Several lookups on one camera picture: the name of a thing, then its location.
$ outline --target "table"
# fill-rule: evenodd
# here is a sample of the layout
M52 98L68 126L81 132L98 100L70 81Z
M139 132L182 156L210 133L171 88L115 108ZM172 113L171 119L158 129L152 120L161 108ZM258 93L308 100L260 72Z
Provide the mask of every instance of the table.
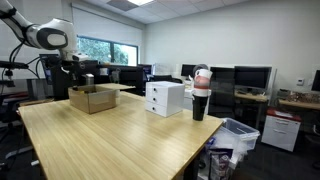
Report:
M268 102L267 96L264 96L264 95L253 95L251 93L240 94L237 91L234 92L234 96L236 98L254 100L256 102L259 102L259 109L258 109L257 118L256 118L256 125L255 125L255 128L259 129L259 123L260 123L261 113L262 113L262 109L263 109L263 104Z
M279 104L287 105L287 106L300 107L300 108L306 108L306 109L320 110L320 104L319 103L293 102L293 101L287 101L287 100L281 100L280 99L279 100Z
M47 179L174 179L222 124L185 109L164 118L120 94L117 107L92 115L69 100L19 108Z

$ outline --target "black cup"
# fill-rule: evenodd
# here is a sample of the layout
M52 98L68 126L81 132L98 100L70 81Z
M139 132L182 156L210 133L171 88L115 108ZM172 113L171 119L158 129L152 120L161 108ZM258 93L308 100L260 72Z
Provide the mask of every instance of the black cup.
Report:
M196 121L202 121L208 97L200 97L193 95L193 98L193 119Z

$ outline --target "open cardboard box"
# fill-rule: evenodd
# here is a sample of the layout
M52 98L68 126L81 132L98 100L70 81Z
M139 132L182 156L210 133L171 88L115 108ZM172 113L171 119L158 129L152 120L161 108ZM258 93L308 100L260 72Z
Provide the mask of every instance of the open cardboard box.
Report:
M88 114L111 109L116 106L117 92L133 87L119 84L78 86L77 90L68 88L70 104Z

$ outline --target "papers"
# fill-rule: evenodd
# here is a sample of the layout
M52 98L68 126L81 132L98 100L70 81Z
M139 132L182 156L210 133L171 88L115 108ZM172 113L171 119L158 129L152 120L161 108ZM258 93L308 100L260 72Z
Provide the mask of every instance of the papers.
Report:
M292 118L292 115L289 113L284 113L284 112L280 112L280 111L275 111L275 114L278 116L282 116L282 117L288 117L288 118Z

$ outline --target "window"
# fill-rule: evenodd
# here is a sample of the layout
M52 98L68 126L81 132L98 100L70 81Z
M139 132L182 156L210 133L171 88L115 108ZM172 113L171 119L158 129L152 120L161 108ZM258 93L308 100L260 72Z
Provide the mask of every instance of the window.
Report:
M79 50L92 60L127 66L136 66L138 63L138 46L85 36L78 36L77 40Z

